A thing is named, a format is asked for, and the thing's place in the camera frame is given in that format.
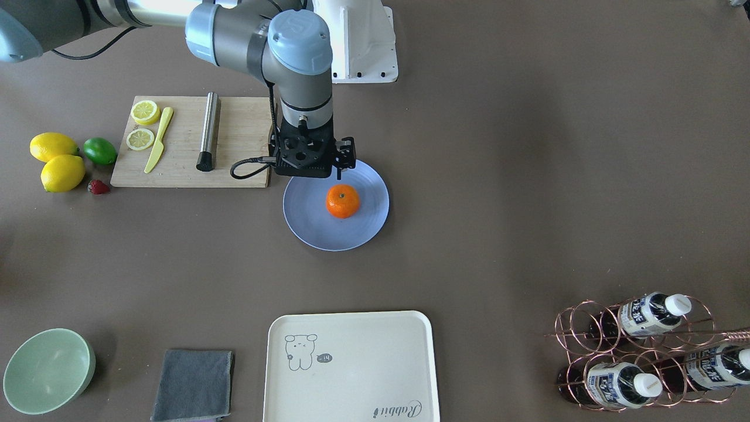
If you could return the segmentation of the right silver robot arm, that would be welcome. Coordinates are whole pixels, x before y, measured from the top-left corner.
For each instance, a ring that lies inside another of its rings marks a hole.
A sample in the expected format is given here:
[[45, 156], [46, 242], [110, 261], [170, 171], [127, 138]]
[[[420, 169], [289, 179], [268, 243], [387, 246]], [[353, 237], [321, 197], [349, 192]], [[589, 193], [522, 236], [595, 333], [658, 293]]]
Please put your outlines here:
[[106, 28], [181, 26], [199, 59], [268, 86], [270, 153], [246, 158], [278, 175], [327, 178], [357, 164], [334, 136], [329, 27], [305, 1], [3, 1], [2, 61], [19, 63]]

